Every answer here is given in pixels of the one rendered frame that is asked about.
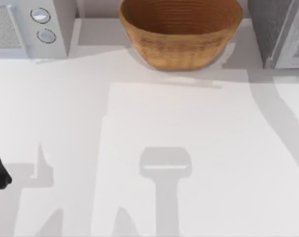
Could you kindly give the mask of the brown woven basket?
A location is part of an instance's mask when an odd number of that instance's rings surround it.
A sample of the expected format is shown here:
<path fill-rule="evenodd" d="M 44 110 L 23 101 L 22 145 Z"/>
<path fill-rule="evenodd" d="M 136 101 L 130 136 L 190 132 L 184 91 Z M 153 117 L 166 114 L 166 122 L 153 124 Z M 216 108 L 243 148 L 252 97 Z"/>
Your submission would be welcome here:
<path fill-rule="evenodd" d="M 122 0 L 119 18 L 150 66 L 195 70 L 224 50 L 243 10 L 237 0 Z"/>

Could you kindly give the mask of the pale microwave oven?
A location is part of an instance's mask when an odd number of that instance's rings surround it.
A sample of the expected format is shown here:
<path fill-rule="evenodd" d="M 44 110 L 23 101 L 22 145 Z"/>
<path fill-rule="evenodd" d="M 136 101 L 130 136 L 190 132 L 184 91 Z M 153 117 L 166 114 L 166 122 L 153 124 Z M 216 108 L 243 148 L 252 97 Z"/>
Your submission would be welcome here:
<path fill-rule="evenodd" d="M 35 22 L 32 9 L 44 8 L 51 16 L 46 24 Z M 0 0 L 0 59 L 67 58 L 77 14 L 76 0 Z M 51 44 L 41 42 L 37 32 L 56 34 Z"/>

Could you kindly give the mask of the microwave knob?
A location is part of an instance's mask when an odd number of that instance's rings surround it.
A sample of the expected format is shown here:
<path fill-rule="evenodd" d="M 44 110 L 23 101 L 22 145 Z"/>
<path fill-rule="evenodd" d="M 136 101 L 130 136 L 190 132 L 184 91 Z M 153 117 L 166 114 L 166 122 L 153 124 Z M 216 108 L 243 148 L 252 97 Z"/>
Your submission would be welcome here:
<path fill-rule="evenodd" d="M 51 44 L 56 41 L 56 34 L 49 29 L 42 29 L 37 32 L 38 39 L 46 44 Z"/>
<path fill-rule="evenodd" d="M 39 24 L 46 24 L 51 19 L 50 13 L 44 8 L 32 9 L 30 11 L 30 16 Z"/>

